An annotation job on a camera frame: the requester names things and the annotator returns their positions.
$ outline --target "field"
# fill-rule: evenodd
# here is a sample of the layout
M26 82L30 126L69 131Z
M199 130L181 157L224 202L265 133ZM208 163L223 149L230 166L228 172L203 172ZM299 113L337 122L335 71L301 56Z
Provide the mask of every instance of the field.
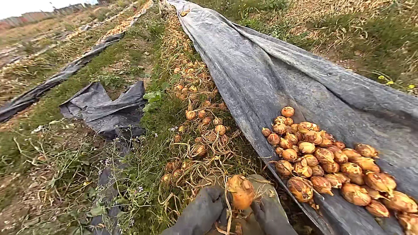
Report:
M193 1L370 79L418 94L415 1ZM0 105L45 81L133 16L129 3L116 3L118 10L112 15L123 7L126 11L114 20L80 32L38 56L8 65L0 74ZM135 7L141 9L144 4L140 1ZM99 11L109 12L97 8L68 16L76 19L71 27L94 17L104 20L99 19L104 18ZM202 186L200 179L211 174L254 173L269 178L177 16L172 10L163 10L163 15L159 12L154 4L120 42L48 91L39 102L0 125L0 234L84 235L103 228L117 228L124 234L159 234L174 224L197 194ZM39 30L34 25L11 29L13 38L0 34L2 47L52 33L53 28L65 27L64 21L41 21L37 24L44 26ZM140 121L147 130L141 137L105 140L81 121L63 119L60 114L58 106L91 82L100 81L116 99L138 80L145 81L150 101ZM178 84L188 91L179 92ZM186 120L187 110L205 110L212 121L222 119L229 127L227 138L209 140L214 125L204 125L201 119ZM176 135L180 135L181 143L173 141ZM196 137L200 136L210 143L204 147L206 156L189 163L188 158L199 153L201 144ZM130 154L119 154L121 142L131 144ZM168 162L190 166L172 178L169 186L160 182ZM98 185L103 171L112 172L112 181ZM280 188L278 193L295 230L316 234L286 193ZM114 208L120 210L117 227L113 226ZM103 220L91 225L98 215Z

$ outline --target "sky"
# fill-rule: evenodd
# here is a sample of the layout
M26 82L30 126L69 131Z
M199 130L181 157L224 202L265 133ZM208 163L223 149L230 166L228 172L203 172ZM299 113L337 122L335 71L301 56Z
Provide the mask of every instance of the sky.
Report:
M26 12L52 11L52 6L62 8L77 3L95 4L97 0L0 0L0 19Z

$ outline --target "black plastic sheet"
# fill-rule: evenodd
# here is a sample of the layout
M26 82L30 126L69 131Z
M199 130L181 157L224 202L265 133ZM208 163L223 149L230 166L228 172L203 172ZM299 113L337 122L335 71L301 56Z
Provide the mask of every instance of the black plastic sheet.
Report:
M236 123L283 188L287 190L268 163L278 156L260 130L271 127L280 110L290 105L296 110L296 123L314 122L348 147L355 143L376 147L380 151L377 163L396 178L397 190L418 199L416 97L234 24L211 9L183 0L169 3L176 7L184 31ZM345 201L339 190L333 192L334 197L315 195L322 216L306 203L299 204L322 233L403 234L393 215L378 223L365 208Z

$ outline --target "glove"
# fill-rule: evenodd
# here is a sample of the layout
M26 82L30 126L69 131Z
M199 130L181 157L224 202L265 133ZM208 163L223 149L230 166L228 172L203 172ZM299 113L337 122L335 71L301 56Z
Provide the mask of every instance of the glove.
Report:
M252 202L251 209L255 220L267 235L298 235L286 217L279 212L279 205L274 199L262 198L261 204Z
M184 209L176 224L161 235L203 235L218 220L221 223L227 220L225 190L219 186L206 186Z

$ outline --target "gray glove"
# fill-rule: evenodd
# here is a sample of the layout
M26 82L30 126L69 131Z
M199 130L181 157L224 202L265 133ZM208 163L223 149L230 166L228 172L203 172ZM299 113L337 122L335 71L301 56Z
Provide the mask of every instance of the gray glove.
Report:
M267 235L298 235L286 217L280 214L279 205L274 199L262 198L260 205L252 202L251 209L255 220Z

